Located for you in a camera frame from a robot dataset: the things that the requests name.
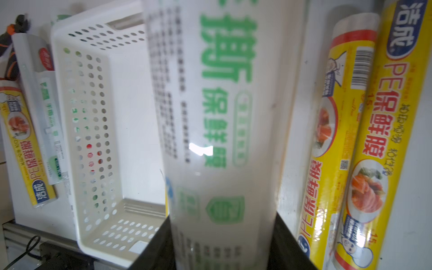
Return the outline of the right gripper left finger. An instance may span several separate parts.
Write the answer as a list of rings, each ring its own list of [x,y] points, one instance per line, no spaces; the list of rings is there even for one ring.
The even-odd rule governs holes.
[[[169,217],[165,219],[148,246],[131,264],[128,270],[176,270]]]

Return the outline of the white wrap roll red label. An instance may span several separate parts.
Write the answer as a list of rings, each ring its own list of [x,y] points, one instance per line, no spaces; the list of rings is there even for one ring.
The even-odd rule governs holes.
[[[63,184],[70,196],[56,75],[48,44],[26,33],[13,35],[12,42],[48,183],[52,187]]]

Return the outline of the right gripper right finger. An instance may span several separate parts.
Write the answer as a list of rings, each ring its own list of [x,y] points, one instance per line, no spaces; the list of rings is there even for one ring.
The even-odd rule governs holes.
[[[310,259],[302,252],[287,225],[276,214],[274,223],[268,270],[317,270]]]

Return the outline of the white plastic basket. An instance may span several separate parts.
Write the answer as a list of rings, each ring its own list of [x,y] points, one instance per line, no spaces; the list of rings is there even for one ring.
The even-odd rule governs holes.
[[[51,46],[78,246],[128,268],[165,220],[141,2],[58,22]]]

